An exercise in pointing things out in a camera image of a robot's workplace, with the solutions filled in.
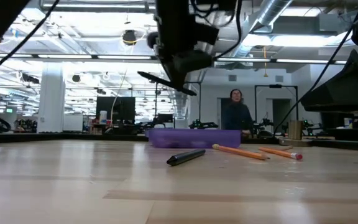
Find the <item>wooden surface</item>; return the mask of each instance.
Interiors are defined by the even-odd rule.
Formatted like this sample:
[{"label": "wooden surface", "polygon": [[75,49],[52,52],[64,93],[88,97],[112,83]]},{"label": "wooden surface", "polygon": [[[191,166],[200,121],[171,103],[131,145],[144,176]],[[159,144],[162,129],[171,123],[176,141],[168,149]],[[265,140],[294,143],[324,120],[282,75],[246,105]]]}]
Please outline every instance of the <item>wooden surface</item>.
[{"label": "wooden surface", "polygon": [[[245,146],[256,151],[258,146]],[[144,142],[0,144],[0,223],[358,224],[358,151],[294,148],[303,161]]]}]

